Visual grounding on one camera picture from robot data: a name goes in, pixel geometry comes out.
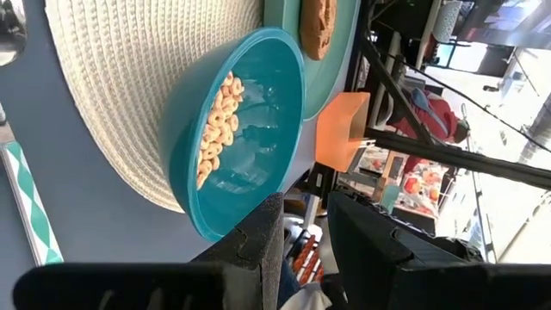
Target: cereal piece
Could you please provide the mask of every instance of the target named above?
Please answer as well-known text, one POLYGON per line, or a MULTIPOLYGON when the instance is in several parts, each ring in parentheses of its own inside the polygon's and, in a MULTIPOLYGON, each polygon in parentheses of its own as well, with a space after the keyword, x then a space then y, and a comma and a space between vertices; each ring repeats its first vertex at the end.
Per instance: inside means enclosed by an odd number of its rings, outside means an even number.
POLYGON ((213 170, 216 171, 218 168, 220 168, 220 158, 218 156, 214 156, 213 159, 210 160, 213 163, 213 170))
POLYGON ((224 141, 225 146, 230 146, 233 144, 233 133, 226 134, 226 140, 224 141))
POLYGON ((207 181, 207 177, 208 175, 204 173, 199 173, 197 175, 197 189, 201 189, 201 187, 203 187, 203 184, 207 181))
POLYGON ((220 87, 220 90, 222 91, 222 96, 231 96, 232 95, 232 89, 230 86, 222 86, 220 87))
POLYGON ((233 97, 226 97, 222 101, 222 111, 224 111, 226 118, 230 117, 233 112, 238 110, 238 108, 239 103, 233 97))
POLYGON ((213 163, 210 160, 203 160, 199 164, 199 173, 204 173, 207 176, 213 171, 213 163))
POLYGON ((203 151, 203 161, 213 159, 214 156, 219 154, 218 147, 216 145, 220 146, 220 143, 213 142, 208 146, 205 151, 203 151))
POLYGON ((203 139, 207 142, 213 142, 221 134, 221 131, 218 127, 214 127, 210 124, 205 126, 205 131, 203 132, 203 139))
POLYGON ((222 91, 218 90, 218 92, 216 92, 216 97, 214 98, 213 109, 222 109, 223 99, 224 99, 224 95, 222 95, 222 91))
POLYGON ((222 126, 225 120, 226 116, 222 110, 213 110, 208 116, 208 123, 217 128, 222 126))
POLYGON ((216 153, 216 155, 222 153, 222 144, 220 143, 213 142, 210 144, 209 147, 212 147, 214 149, 214 152, 216 153))
POLYGON ((225 86, 232 86, 233 84, 233 73, 231 71, 229 71, 227 73, 227 76, 226 78, 224 79, 224 82, 222 83, 222 85, 225 85, 225 86))
POLYGON ((244 90, 245 88, 241 83, 241 79, 239 77, 234 78, 232 83, 232 94, 241 95, 241 93, 243 93, 244 90))
POLYGON ((216 143, 224 143, 224 141, 226 141, 226 135, 227 134, 232 134, 232 129, 230 128, 230 125, 227 124, 227 123, 224 123, 224 125, 222 125, 220 127, 220 136, 218 138, 216 138, 216 143))
POLYGON ((232 132, 236 132, 239 127, 239 118, 237 115, 232 115, 230 118, 226 121, 226 124, 230 127, 232 132))
POLYGON ((202 151, 207 150, 207 149, 208 149, 208 145, 209 145, 208 141, 205 139, 205 137, 202 137, 202 138, 201 138, 201 146, 200 146, 201 150, 202 150, 202 151))

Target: metal pole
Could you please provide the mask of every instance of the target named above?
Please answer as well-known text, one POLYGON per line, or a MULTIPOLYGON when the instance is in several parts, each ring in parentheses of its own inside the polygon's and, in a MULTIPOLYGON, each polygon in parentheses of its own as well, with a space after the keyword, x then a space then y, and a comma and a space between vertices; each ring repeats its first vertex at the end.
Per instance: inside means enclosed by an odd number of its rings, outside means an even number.
POLYGON ((418 138, 426 144, 433 145, 434 142, 432 141, 430 133, 423 125, 421 125, 419 118, 417 117, 417 115, 415 115, 415 112, 413 112, 413 109, 408 104, 408 101, 404 97, 404 94, 402 94, 402 91, 399 89, 398 85, 388 74, 385 66, 381 62, 379 54, 373 46, 373 43, 371 43, 370 41, 368 41, 368 39, 364 37, 360 38, 359 41, 360 48, 368 59, 369 69, 373 70, 375 76, 378 77, 380 81, 386 86, 388 94, 394 99, 394 105, 398 105, 406 112, 405 117, 410 126, 415 131, 415 134, 418 136, 418 138))
MULTIPOLYGON (((461 105, 461 112, 463 113, 463 117, 467 117, 467 107, 465 106, 465 103, 461 105)), ((474 143, 471 139, 471 136, 467 136, 467 150, 469 152, 472 152, 474 150, 474 143)), ((484 246, 484 259, 487 262, 490 263, 497 263, 498 257, 496 255, 495 246, 493 245, 493 238, 492 238, 492 229, 490 228, 490 220, 488 219, 488 213, 486 212, 486 208, 483 203, 480 203, 482 199, 482 188, 480 185, 480 176, 479 173, 476 171, 473 171, 471 173, 473 176, 473 189, 474 189, 474 198, 476 200, 476 215, 479 219, 480 223, 480 234, 482 237, 482 245, 484 246)))
POLYGON ((527 183, 541 189, 551 189, 551 171, 530 167, 525 164, 489 158, 449 146, 429 146, 396 133, 366 129, 366 136, 375 139, 375 145, 388 150, 426 158, 438 163, 504 177, 512 181, 527 183))

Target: cookie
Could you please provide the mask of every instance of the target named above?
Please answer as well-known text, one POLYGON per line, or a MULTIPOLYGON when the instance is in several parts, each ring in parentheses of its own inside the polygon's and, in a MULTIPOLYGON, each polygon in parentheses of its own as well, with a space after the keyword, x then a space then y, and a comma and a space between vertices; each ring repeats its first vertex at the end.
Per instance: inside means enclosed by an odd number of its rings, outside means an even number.
POLYGON ((337 0, 302 0, 300 44, 306 55, 321 60, 331 44, 337 18, 337 0))

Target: red shirt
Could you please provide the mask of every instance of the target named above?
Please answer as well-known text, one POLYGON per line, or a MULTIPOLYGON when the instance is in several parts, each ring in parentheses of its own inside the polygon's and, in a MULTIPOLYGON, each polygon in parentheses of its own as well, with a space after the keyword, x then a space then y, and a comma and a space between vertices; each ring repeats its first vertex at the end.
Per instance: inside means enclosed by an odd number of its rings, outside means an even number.
MULTIPOLYGON (((449 107, 448 102, 446 102, 440 96, 437 96, 427 90, 425 90, 424 93, 425 95, 427 95, 427 98, 429 99, 429 104, 432 107, 432 110, 436 115, 438 115, 438 117, 440 117, 440 120, 442 120, 442 122, 448 129, 448 134, 444 132, 444 130, 442 129, 442 126, 440 126, 440 124, 437 121, 435 121, 435 119, 432 116, 430 116, 422 109, 416 107, 414 104, 411 105, 411 107, 413 108, 413 111, 415 111, 415 114, 417 114, 421 123, 424 124, 427 130, 431 132, 435 137, 437 137, 441 141, 453 141, 455 129, 457 128, 457 122, 459 119, 457 118, 457 116, 455 116, 454 112, 449 107)), ((413 138, 413 139, 417 138, 415 131, 407 122, 407 119, 405 117, 401 121, 393 124, 392 126, 396 127, 402 133, 404 133, 404 135, 410 138, 413 138)), ((420 161, 421 161, 421 158, 410 156, 406 161, 406 167, 404 167, 404 174, 411 172, 413 168, 415 168, 415 166, 420 161)))

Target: cereal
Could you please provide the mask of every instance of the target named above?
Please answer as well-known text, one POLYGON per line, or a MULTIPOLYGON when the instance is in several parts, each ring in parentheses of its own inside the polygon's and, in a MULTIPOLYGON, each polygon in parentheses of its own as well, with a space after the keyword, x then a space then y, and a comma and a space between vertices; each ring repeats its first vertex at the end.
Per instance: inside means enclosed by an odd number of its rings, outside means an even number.
POLYGON ((213 163, 210 162, 210 160, 203 160, 199 164, 199 173, 204 173, 208 175, 213 171, 213 163))
POLYGON ((214 140, 216 140, 216 138, 220 136, 220 134, 221 131, 219 127, 214 127, 210 124, 207 124, 205 126, 205 131, 203 132, 203 139, 206 142, 213 142, 214 140))
POLYGON ((217 153, 218 149, 214 148, 214 143, 210 144, 207 148, 207 150, 203 151, 203 159, 209 160, 214 158, 214 156, 218 155, 217 153))
POLYGON ((201 139, 201 151, 205 151, 208 149, 208 141, 205 139, 205 137, 202 137, 201 139))
POLYGON ((213 109, 222 109, 222 100, 224 100, 224 95, 222 95, 221 90, 218 90, 218 92, 216 93, 216 97, 214 98, 213 109))
POLYGON ((232 86, 232 84, 233 84, 233 73, 230 71, 230 73, 228 73, 226 78, 224 79, 224 82, 222 83, 222 85, 232 86))
POLYGON ((243 85, 241 84, 241 79, 239 77, 236 77, 233 79, 232 83, 232 94, 241 95, 245 89, 243 88, 243 85))
POLYGON ((232 89, 230 88, 230 86, 222 86, 220 90, 222 91, 222 96, 224 97, 232 95, 232 89))
POLYGON ((213 163, 213 170, 216 171, 218 168, 220 168, 220 158, 218 156, 214 156, 213 159, 210 160, 213 163))
POLYGON ((226 124, 229 126, 229 128, 232 130, 232 132, 236 132, 239 127, 239 118, 237 115, 232 115, 227 120, 226 124))
POLYGON ((238 107, 239 102, 231 96, 224 98, 224 101, 222 102, 222 111, 224 111, 226 115, 229 114, 231 116, 233 112, 238 110, 238 107))
POLYGON ((245 87, 239 77, 229 72, 214 97, 213 107, 201 136, 201 150, 197 157, 197 189, 201 189, 212 171, 220 168, 220 155, 224 146, 233 144, 233 133, 238 130, 235 115, 243 102, 245 87))
POLYGON ((230 146, 233 144, 233 133, 228 133, 226 134, 226 139, 224 140, 224 145, 225 146, 230 146))
POLYGON ((197 175, 197 188, 198 189, 203 187, 203 184, 205 183, 205 181, 207 181, 207 177, 208 177, 208 175, 206 175, 204 173, 199 173, 197 175))
POLYGON ((222 153, 222 144, 213 142, 210 144, 210 147, 214 149, 214 151, 216 152, 216 155, 222 153))
POLYGON ((217 143, 224 143, 226 141, 226 135, 232 134, 232 129, 228 123, 224 123, 220 128, 220 136, 216 139, 217 143))

